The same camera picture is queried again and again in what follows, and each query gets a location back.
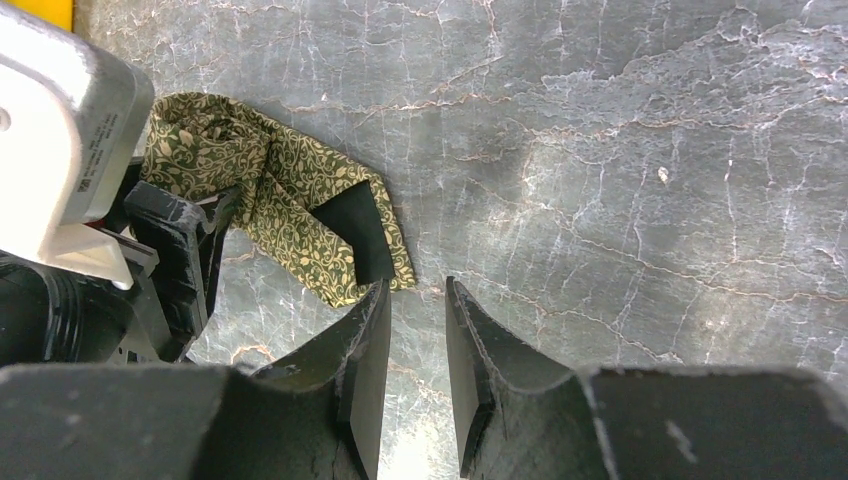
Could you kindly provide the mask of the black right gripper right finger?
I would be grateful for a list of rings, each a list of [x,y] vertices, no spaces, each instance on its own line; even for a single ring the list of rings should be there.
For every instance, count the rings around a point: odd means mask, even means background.
[[[446,341],[464,479],[843,479],[847,407],[775,366],[569,368],[455,278]]]

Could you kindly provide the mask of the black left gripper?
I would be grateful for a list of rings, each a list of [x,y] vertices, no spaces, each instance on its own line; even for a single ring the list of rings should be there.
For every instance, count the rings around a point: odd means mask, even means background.
[[[191,201],[140,178],[134,159],[99,232],[134,281],[1,255],[1,363],[185,361],[216,305],[223,242],[240,203],[230,187]]]

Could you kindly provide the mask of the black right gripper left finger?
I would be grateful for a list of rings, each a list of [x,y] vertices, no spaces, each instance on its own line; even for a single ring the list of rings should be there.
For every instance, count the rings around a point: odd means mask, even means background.
[[[373,479],[390,289],[246,375],[230,367],[31,364],[1,371],[5,479]]]

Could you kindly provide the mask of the olive green leaf-pattern tie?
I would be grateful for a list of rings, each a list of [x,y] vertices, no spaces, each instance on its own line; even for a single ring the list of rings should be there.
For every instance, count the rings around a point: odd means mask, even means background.
[[[157,99],[141,177],[192,201],[239,188],[234,225],[332,307],[382,278],[394,291],[416,284],[382,177],[238,100]]]

